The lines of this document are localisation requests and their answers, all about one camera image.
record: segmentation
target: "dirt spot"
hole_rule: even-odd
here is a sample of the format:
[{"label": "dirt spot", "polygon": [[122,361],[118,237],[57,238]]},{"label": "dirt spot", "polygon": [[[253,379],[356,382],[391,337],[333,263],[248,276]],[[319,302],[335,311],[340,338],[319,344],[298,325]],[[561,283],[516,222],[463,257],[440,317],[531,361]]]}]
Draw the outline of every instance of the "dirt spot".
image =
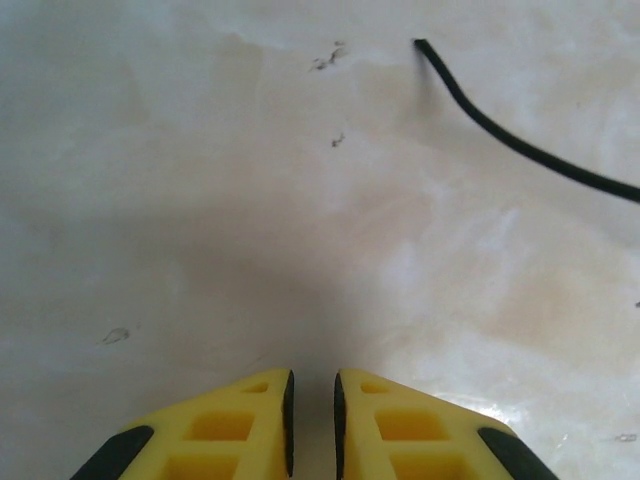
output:
[{"label": "dirt spot", "polygon": [[344,141],[344,138],[345,138],[344,133],[340,133],[340,136],[338,138],[331,141],[331,146],[333,148],[338,148],[340,144]]},{"label": "dirt spot", "polygon": [[112,343],[117,343],[121,340],[126,340],[129,338],[131,333],[126,328],[114,328],[111,330],[106,337],[102,339],[100,342],[102,345],[111,345]]},{"label": "dirt spot", "polygon": [[329,56],[329,58],[316,58],[313,61],[313,65],[311,66],[311,69],[309,70],[310,72],[313,70],[324,70],[325,68],[327,68],[329,65],[335,65],[336,60],[338,60],[339,58],[344,57],[347,54],[346,51],[346,43],[342,42],[342,41],[335,41],[333,42],[333,46],[336,47],[335,50],[333,52],[331,52],[331,55]]},{"label": "dirt spot", "polygon": [[620,443],[631,443],[638,440],[638,435],[636,433],[622,433],[613,440]]}]

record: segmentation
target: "yellow plastic part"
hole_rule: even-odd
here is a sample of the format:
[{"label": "yellow plastic part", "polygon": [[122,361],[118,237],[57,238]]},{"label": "yellow plastic part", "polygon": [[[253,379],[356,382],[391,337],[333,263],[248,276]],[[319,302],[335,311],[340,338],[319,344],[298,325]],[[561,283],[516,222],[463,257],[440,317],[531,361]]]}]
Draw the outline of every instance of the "yellow plastic part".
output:
[{"label": "yellow plastic part", "polygon": [[506,425],[370,373],[340,370],[345,480],[512,480],[477,431]]},{"label": "yellow plastic part", "polygon": [[119,480],[289,478],[282,408],[290,373],[263,372],[128,425],[154,434]]}]

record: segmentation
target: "stain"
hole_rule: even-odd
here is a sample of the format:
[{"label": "stain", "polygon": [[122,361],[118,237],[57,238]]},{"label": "stain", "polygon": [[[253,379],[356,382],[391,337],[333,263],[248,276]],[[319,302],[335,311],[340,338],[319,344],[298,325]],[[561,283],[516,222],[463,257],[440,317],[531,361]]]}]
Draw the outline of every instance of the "stain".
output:
[{"label": "stain", "polygon": [[336,138],[335,140],[331,141],[331,146],[333,148],[338,148],[340,146],[340,144],[344,141],[344,132],[340,133],[340,136],[338,138]]},{"label": "stain", "polygon": [[102,345],[111,345],[112,343],[120,342],[121,340],[126,340],[130,336],[130,332],[127,328],[114,328],[111,330],[106,337],[102,339],[100,342]]},{"label": "stain", "polygon": [[313,66],[309,70],[310,72],[313,70],[324,70],[329,65],[335,65],[336,60],[344,57],[347,54],[347,51],[345,49],[346,47],[345,42],[337,40],[333,42],[333,46],[336,47],[336,49],[333,52],[331,52],[331,55],[329,56],[329,58],[316,58],[313,61]]},{"label": "stain", "polygon": [[621,433],[613,440],[620,443],[632,443],[638,440],[638,435],[636,433]]}]

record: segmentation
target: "black cable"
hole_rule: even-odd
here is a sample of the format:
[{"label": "black cable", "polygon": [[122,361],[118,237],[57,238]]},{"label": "black cable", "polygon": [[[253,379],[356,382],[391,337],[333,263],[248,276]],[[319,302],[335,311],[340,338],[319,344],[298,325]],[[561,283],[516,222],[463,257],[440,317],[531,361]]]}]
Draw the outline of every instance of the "black cable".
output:
[{"label": "black cable", "polygon": [[460,108],[491,136],[512,150],[518,152],[520,155],[523,155],[539,165],[559,173],[560,175],[564,175],[571,180],[588,187],[595,188],[596,190],[600,190],[635,203],[640,203],[640,188],[618,182],[617,180],[603,177],[597,173],[577,167],[576,165],[562,160],[551,153],[534,147],[506,131],[471,103],[429,42],[426,40],[414,40],[413,44],[415,48],[427,57],[429,62],[431,62],[431,65],[435,68],[436,72],[438,72],[438,75],[440,75],[440,78],[442,78],[442,81],[449,90],[449,93]]}]

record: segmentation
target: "black rubber pad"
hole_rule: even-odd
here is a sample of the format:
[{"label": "black rubber pad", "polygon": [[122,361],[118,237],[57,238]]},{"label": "black rubber pad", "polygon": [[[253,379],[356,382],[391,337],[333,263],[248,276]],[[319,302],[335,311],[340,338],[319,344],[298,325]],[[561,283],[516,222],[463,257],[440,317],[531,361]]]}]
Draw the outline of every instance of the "black rubber pad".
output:
[{"label": "black rubber pad", "polygon": [[513,480],[558,480],[558,477],[518,437],[489,427],[478,430],[478,435]]},{"label": "black rubber pad", "polygon": [[153,428],[135,427],[114,435],[71,480],[117,480],[153,436]]},{"label": "black rubber pad", "polygon": [[333,387],[333,425],[336,432],[336,479],[344,476],[344,437],[347,433],[347,405],[340,374]]},{"label": "black rubber pad", "polygon": [[284,423],[284,455],[287,465],[287,474],[293,476],[293,389],[295,381],[293,372],[289,372],[287,387],[284,390],[282,400],[282,421]]}]

